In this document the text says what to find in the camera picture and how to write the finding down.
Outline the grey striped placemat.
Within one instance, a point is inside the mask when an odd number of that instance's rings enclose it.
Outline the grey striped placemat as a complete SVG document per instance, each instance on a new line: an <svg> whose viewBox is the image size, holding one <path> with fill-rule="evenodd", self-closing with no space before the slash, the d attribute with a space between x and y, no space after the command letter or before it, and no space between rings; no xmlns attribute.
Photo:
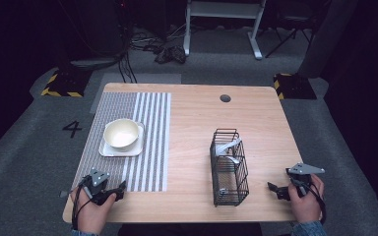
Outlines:
<svg viewBox="0 0 378 236"><path fill-rule="evenodd" d="M73 184L98 170L109 189L125 182L129 192L166 190L170 110L167 92L105 92Z"/></svg>

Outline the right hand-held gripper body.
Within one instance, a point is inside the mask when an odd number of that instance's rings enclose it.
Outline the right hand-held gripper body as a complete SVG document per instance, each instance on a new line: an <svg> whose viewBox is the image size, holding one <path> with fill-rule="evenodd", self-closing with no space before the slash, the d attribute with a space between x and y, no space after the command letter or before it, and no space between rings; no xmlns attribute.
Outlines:
<svg viewBox="0 0 378 236"><path fill-rule="evenodd" d="M315 167L305 163L296 163L285 171L290 178L290 182L296 187L298 196L301 198L306 196L311 188L311 175L325 173L324 168Z"/></svg>

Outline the white square plate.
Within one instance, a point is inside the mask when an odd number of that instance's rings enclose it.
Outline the white square plate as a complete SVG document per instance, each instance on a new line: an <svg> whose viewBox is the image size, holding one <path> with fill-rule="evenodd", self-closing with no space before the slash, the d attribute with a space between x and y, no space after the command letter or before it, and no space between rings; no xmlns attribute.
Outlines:
<svg viewBox="0 0 378 236"><path fill-rule="evenodd" d="M98 148L98 152L102 156L136 156L139 155L143 149L144 139L145 139L145 126L140 123L136 122L139 126L139 138L136 143L128 150L121 150L118 148L110 147L102 138L100 139L100 145Z"/></svg>

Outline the white desk frame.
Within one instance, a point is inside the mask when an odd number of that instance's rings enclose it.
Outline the white desk frame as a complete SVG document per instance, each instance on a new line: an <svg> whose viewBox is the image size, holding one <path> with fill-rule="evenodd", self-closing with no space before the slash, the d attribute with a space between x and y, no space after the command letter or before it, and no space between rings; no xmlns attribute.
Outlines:
<svg viewBox="0 0 378 236"><path fill-rule="evenodd" d="M262 52L256 39L267 0L259 0L258 3L224 3L206 2L199 0L187 0L185 15L185 35L183 49L185 55L190 54L191 19L193 17L232 18L254 20L254 26L247 32L248 40L254 57L257 60L263 58Z"/></svg>

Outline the dark patterned cloth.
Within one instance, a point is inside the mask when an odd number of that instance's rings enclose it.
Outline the dark patterned cloth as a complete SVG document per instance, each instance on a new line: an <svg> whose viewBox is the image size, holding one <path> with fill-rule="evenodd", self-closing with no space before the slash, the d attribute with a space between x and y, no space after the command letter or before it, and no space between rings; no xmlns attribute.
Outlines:
<svg viewBox="0 0 378 236"><path fill-rule="evenodd" d="M165 48L157 55L155 61L159 64L164 64L171 61L184 64L186 62L186 54L182 46L175 45Z"/></svg>

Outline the person's left hand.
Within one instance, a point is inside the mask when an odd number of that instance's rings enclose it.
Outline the person's left hand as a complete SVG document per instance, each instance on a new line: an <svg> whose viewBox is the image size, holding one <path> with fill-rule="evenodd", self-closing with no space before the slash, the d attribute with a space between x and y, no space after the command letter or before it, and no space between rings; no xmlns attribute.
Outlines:
<svg viewBox="0 0 378 236"><path fill-rule="evenodd" d="M77 216L76 230L92 232L100 236L108 213L115 203L115 194L112 194L102 206L90 202L87 194L79 190L79 188L75 188L72 191L70 198L73 203L77 203L77 207L80 210Z"/></svg>

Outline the black folding stand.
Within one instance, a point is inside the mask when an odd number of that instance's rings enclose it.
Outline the black folding stand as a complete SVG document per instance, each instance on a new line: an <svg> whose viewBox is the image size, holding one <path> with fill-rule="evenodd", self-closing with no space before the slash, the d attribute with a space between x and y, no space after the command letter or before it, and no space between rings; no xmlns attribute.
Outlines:
<svg viewBox="0 0 378 236"><path fill-rule="evenodd" d="M315 13L310 0L273 0L272 5L276 13L272 29L276 31L280 42L265 57L269 58L290 38L295 38L299 31L308 44L311 44L314 38ZM289 35L281 38L278 29L289 30Z"/></svg>

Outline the person's right hand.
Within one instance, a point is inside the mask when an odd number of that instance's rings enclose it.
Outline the person's right hand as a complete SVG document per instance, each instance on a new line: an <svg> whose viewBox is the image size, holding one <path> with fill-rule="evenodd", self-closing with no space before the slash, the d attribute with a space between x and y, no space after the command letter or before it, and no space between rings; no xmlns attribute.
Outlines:
<svg viewBox="0 0 378 236"><path fill-rule="evenodd" d="M313 183L311 189L317 194L317 196L319 194L319 197L323 199L324 183L315 174L311 174L311 180ZM308 223L320 220L322 210L317 198L311 191L309 191L306 196L300 198L296 187L292 183L289 183L288 193L290 196L291 210L298 223Z"/></svg>

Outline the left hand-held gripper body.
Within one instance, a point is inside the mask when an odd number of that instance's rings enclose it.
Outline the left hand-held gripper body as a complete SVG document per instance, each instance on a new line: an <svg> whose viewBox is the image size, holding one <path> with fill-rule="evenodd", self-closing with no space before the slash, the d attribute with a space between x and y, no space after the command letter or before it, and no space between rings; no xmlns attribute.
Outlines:
<svg viewBox="0 0 378 236"><path fill-rule="evenodd" d="M102 206L112 194L118 195L118 189L106 190L108 177L108 173L93 168L82 180L85 193L93 203L99 206Z"/></svg>

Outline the person's dark lap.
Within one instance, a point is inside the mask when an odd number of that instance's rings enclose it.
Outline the person's dark lap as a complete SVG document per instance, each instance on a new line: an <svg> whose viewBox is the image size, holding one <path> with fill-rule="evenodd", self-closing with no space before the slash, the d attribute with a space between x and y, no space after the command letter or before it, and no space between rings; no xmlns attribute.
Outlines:
<svg viewBox="0 0 378 236"><path fill-rule="evenodd" d="M259 223L123 224L118 236L263 236Z"/></svg>

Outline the yellow black striped base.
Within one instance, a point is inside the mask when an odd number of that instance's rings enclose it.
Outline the yellow black striped base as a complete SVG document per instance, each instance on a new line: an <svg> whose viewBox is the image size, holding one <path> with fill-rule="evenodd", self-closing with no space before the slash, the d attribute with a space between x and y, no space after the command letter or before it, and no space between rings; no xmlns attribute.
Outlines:
<svg viewBox="0 0 378 236"><path fill-rule="evenodd" d="M73 73L57 70L50 77L42 95L83 97L88 85L91 71L76 71Z"/></svg>
<svg viewBox="0 0 378 236"><path fill-rule="evenodd" d="M279 73L273 80L279 99L316 99L309 81L297 74Z"/></svg>

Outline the cream bowl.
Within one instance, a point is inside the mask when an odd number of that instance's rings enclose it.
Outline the cream bowl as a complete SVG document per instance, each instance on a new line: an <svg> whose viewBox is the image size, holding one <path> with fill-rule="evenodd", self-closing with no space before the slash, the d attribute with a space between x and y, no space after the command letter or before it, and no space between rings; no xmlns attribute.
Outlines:
<svg viewBox="0 0 378 236"><path fill-rule="evenodd" d="M139 138L139 126L130 119L117 119L105 125L104 141L112 148L130 149Z"/></svg>

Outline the grey curtain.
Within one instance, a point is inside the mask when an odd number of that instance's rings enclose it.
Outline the grey curtain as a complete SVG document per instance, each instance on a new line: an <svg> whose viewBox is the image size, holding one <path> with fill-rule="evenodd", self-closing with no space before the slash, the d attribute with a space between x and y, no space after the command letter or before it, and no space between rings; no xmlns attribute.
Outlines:
<svg viewBox="0 0 378 236"><path fill-rule="evenodd" d="M358 0L332 0L305 57L297 70L302 78L318 78L337 46Z"/></svg>

